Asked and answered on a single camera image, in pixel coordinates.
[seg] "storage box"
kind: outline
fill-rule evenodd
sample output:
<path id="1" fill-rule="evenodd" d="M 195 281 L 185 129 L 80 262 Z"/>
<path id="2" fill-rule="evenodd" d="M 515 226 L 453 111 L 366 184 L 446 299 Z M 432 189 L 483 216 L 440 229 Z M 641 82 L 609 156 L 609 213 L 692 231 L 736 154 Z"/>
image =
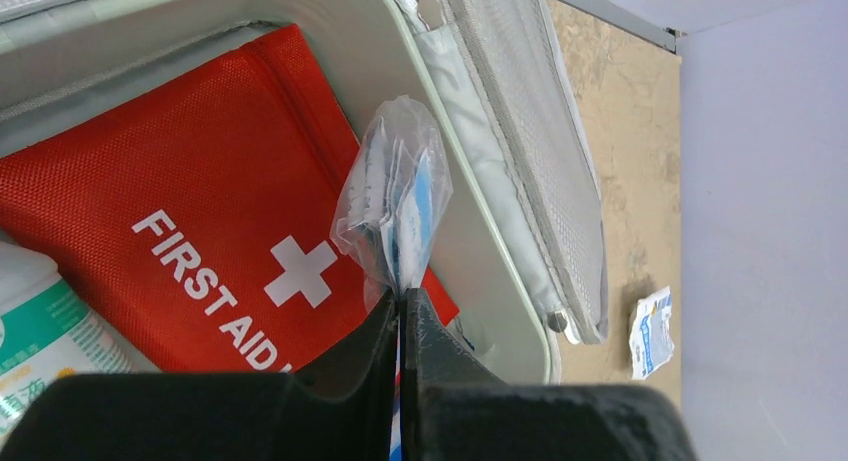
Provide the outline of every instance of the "storage box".
<path id="1" fill-rule="evenodd" d="M 306 34 L 357 133 L 385 100 L 424 102 L 441 124 L 454 185 L 431 266 L 495 374 L 515 383 L 558 376 L 558 353 L 393 0 L 6 0 L 0 21 L 0 156 L 289 23 Z"/>

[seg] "clear plastic bag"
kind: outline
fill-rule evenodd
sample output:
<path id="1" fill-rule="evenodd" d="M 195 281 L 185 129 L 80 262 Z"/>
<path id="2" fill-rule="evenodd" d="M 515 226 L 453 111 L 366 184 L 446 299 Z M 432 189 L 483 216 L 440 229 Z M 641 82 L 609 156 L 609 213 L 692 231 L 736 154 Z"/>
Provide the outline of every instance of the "clear plastic bag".
<path id="1" fill-rule="evenodd" d="M 368 275 L 370 309 L 386 289 L 421 286 L 453 193 L 439 126 L 407 96 L 383 103 L 348 175 L 330 237 Z"/>

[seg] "mesh lid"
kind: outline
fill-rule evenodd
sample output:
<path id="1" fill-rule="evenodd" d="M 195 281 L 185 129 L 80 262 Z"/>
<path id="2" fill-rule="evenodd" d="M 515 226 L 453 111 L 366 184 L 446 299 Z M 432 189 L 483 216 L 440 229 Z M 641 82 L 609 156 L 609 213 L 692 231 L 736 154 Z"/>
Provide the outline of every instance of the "mesh lid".
<path id="1" fill-rule="evenodd" d="M 607 332 L 601 201 L 542 0 L 442 0 L 576 334 Z"/>

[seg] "first aid kit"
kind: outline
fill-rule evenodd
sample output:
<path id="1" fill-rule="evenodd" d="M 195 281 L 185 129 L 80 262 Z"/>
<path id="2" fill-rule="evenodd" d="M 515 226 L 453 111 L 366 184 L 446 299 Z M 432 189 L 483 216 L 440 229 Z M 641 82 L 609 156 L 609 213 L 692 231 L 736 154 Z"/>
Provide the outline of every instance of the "first aid kit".
<path id="1" fill-rule="evenodd" d="M 56 379 L 131 369 L 52 259 L 0 242 L 0 444 Z"/>
<path id="2" fill-rule="evenodd" d="M 297 370 L 366 315 L 327 240 L 357 147 L 289 26 L 0 159 L 0 226 L 163 370 Z"/>

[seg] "white cross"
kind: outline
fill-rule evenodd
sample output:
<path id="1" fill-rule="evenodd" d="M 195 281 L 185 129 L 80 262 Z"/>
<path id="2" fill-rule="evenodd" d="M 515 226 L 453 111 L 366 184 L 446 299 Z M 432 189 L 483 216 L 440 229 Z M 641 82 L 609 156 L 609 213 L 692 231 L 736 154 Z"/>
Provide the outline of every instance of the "white cross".
<path id="1" fill-rule="evenodd" d="M 303 293 L 313 308 L 330 297 L 330 287 L 324 282 L 321 273 L 338 258 L 326 241 L 309 254 L 304 254 L 297 241 L 289 236 L 271 248 L 271 254 L 285 269 L 279 278 L 265 286 L 265 293 L 278 307 L 297 293 Z"/>

